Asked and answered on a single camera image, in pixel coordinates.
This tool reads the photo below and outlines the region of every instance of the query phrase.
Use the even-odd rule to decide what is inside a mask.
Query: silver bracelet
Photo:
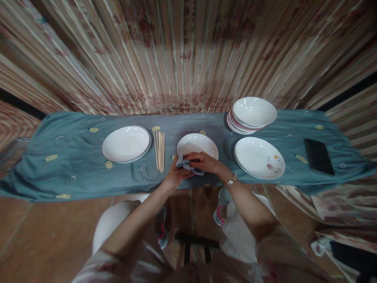
[[[233,177],[227,182],[227,184],[224,186],[226,189],[229,188],[229,186],[231,184],[233,184],[233,182],[237,180],[237,174],[236,173],[233,173]]]

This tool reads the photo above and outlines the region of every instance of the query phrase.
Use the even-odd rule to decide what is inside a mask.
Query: striped curtain
[[[377,84],[326,112],[360,153],[377,161]]]
[[[223,112],[244,96],[315,109],[340,81],[375,68],[367,4],[0,0],[0,60],[18,67],[1,87],[23,99],[31,88],[29,101],[45,112]],[[30,78],[22,90],[21,70]]]
[[[31,137],[40,121],[0,100],[0,152],[17,137]]]

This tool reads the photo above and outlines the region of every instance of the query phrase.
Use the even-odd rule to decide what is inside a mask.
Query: teal tablecloth
[[[219,160],[245,183],[296,185],[314,195],[339,184],[372,175],[377,163],[363,158],[323,112],[279,110],[276,121],[250,136],[273,144],[282,154],[286,170],[276,180],[257,179],[242,171],[234,161],[235,143],[245,136],[226,126],[226,113],[183,114],[178,116],[91,116],[77,112],[48,115],[31,139],[22,161],[1,181],[1,195],[30,201],[62,201],[99,198],[152,191],[163,180],[176,153],[179,139],[192,132],[205,131],[219,149]],[[165,132],[165,173],[156,168],[152,146],[140,160],[130,164],[112,163],[101,154],[103,140],[112,131],[139,125],[146,129],[160,126]],[[323,130],[315,127],[321,125]],[[304,139],[326,143],[336,176],[310,169],[297,155],[307,159]],[[57,157],[46,161],[46,157]],[[220,186],[216,175],[206,173],[185,180],[180,189]]]

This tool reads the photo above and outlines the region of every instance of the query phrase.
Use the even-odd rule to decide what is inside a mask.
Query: sneaker
[[[164,204],[160,211],[156,215],[156,225],[161,225],[161,236],[158,238],[158,244],[163,250],[168,244],[168,233],[165,228],[165,219],[166,219],[166,204]]]
[[[213,213],[213,219],[215,220],[215,223],[219,226],[222,226],[224,224],[224,221],[220,217],[220,211],[224,209],[232,200],[232,196],[229,193],[229,191],[222,187],[219,191],[219,204],[217,205],[217,208],[215,212]]]

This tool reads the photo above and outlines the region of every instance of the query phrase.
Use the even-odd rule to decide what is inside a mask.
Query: chopsticks
[[[154,149],[156,152],[157,169],[163,173],[165,168],[165,133],[161,133],[159,129],[160,127],[154,127],[152,131],[154,138]]]

